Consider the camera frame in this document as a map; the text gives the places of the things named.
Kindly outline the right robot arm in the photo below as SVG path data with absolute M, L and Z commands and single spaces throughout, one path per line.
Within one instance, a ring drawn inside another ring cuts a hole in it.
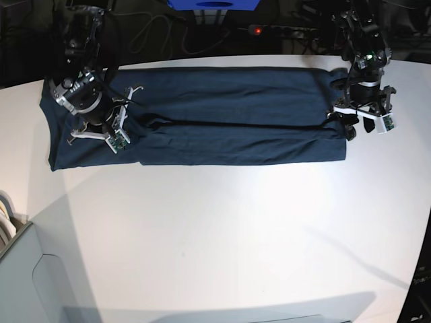
M 69 143 L 75 139 L 99 140 L 118 153 L 131 142 L 123 125 L 128 105 L 141 87 L 127 87 L 118 93 L 110 86 L 118 66 L 104 69 L 98 62 L 100 37 L 110 8 L 108 2 L 66 2 L 57 18 L 63 60 L 48 77 L 48 85 L 55 102 L 82 121 L 81 128 L 71 130 Z

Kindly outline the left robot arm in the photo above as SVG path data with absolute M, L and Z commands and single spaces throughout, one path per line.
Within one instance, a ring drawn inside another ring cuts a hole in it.
M 396 89 L 380 85 L 391 49 L 368 1 L 338 1 L 337 8 L 340 12 L 333 21 L 344 38 L 341 57 L 351 66 L 346 77 L 331 82 L 333 89 L 342 91 L 342 97 L 327 117 L 339 120 L 348 141 L 356 137 L 354 125 L 360 120 L 367 133 L 388 133 L 395 128 L 391 96 Z

